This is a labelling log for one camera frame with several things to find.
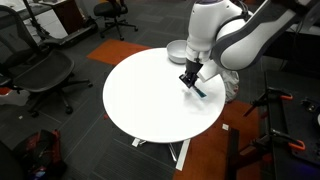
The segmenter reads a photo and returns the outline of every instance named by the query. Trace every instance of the office chair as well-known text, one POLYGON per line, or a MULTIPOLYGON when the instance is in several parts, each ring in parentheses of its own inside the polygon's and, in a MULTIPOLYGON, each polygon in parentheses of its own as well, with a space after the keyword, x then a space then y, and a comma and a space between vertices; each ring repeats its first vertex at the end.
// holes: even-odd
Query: office chair
POLYGON ((117 17, 128 13, 128 7, 124 3, 124 0, 108 0, 107 2, 100 3, 94 7, 93 12, 96 16, 103 16, 105 20, 105 28, 100 31, 101 38, 104 38, 103 33, 105 31, 113 27, 117 28, 121 41, 123 41, 124 38, 119 26, 133 27, 134 31, 138 31, 137 26, 128 24, 125 19, 120 21, 117 20, 117 17), (113 22, 106 22, 107 18, 113 18, 113 22))
POLYGON ((78 83, 92 86, 88 79, 69 81, 74 62, 57 50, 44 51, 36 44, 19 14, 0 5, 0 87, 26 90, 34 99, 29 112, 39 115, 40 102, 53 92, 62 98, 66 113, 73 109, 68 104, 63 87, 78 83))

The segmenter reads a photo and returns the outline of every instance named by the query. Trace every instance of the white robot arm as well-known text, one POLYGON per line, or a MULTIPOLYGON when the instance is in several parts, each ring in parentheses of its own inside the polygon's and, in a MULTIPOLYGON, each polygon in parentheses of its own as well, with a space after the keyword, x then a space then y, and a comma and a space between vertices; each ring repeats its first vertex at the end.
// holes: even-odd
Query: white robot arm
MULTIPOLYGON (((265 0, 250 14, 246 5, 238 2, 240 6, 229 0, 198 0, 194 4, 186 72, 179 77, 188 88, 194 87, 198 78, 205 82, 223 69, 241 70, 255 64, 292 24, 308 12, 319 12, 320 4, 317 0, 265 0)), ((314 13, 308 20, 315 22, 316 16, 320 14, 314 13)))

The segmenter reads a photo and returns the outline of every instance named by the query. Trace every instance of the gray bowl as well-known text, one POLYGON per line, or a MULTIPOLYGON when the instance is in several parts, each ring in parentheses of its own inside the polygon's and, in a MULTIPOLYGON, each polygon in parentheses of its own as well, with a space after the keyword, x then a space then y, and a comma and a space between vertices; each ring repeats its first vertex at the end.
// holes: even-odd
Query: gray bowl
POLYGON ((167 52, 169 59, 177 64, 186 63, 186 40, 175 40, 167 45, 167 52))

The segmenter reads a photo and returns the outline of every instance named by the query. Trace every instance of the white round table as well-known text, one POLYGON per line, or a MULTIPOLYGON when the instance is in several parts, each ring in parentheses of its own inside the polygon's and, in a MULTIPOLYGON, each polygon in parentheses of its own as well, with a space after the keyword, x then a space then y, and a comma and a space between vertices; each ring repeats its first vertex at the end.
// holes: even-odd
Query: white round table
POLYGON ((200 98, 179 79, 185 65, 172 63, 166 48, 138 52, 108 76, 103 103, 110 119, 129 135, 155 143, 190 139, 208 129, 225 103, 220 75, 196 86, 200 98))

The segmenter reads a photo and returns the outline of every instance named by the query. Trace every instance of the gray carpet floor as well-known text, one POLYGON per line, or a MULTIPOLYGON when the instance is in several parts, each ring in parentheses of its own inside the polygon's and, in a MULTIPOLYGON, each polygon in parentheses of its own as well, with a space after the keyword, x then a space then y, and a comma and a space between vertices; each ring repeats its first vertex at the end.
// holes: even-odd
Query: gray carpet floor
MULTIPOLYGON (((123 27, 125 41, 150 47, 165 47, 169 42, 186 39, 188 21, 194 1, 127 0, 126 18, 139 31, 123 27)), ((97 19, 103 27, 102 19, 97 19)), ((75 61, 74 79, 88 78, 92 88, 76 85, 65 89, 73 106, 71 115, 57 95, 51 95, 32 118, 26 106, 0 106, 0 140, 9 148, 41 129, 61 131, 61 153, 68 164, 64 179, 172 179, 175 164, 165 145, 145 144, 134 148, 133 138, 121 132, 110 119, 104 119, 102 88, 113 66, 89 60, 86 56, 109 38, 118 39, 116 29, 99 34, 63 49, 75 61)), ((239 71, 240 89, 237 99, 250 102, 264 89, 263 72, 278 70, 282 60, 263 57, 249 69, 239 71)))

